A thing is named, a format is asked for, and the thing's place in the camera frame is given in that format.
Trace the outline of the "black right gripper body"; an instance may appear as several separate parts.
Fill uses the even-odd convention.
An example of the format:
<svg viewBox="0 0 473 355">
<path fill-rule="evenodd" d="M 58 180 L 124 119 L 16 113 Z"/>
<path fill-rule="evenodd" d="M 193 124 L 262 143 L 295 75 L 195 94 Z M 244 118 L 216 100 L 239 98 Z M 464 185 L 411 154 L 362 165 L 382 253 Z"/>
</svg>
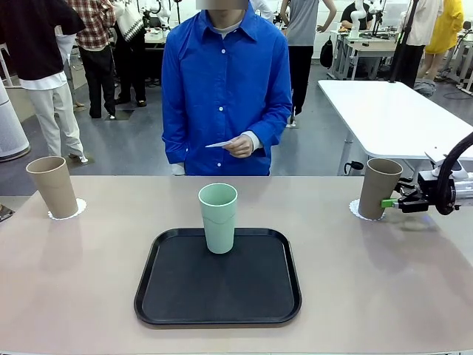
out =
<svg viewBox="0 0 473 355">
<path fill-rule="evenodd" d="M 446 188 L 440 191 L 438 179 L 429 177 L 429 173 L 430 171 L 423 171 L 418 174 L 417 195 L 399 197 L 404 201 L 404 213 L 426 212 L 430 206 L 435 206 L 440 214 L 450 214 L 457 210 L 454 179 L 449 178 Z"/>
</svg>

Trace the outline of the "person's left hand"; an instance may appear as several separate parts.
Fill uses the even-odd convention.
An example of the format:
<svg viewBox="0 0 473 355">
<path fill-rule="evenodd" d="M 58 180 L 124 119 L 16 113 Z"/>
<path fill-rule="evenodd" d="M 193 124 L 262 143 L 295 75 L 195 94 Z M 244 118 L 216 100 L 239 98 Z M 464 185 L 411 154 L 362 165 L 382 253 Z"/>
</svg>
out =
<svg viewBox="0 0 473 355">
<path fill-rule="evenodd" d="M 242 134 L 232 139 L 224 149 L 235 158 L 248 158 L 253 153 L 253 141 L 248 135 Z"/>
</svg>

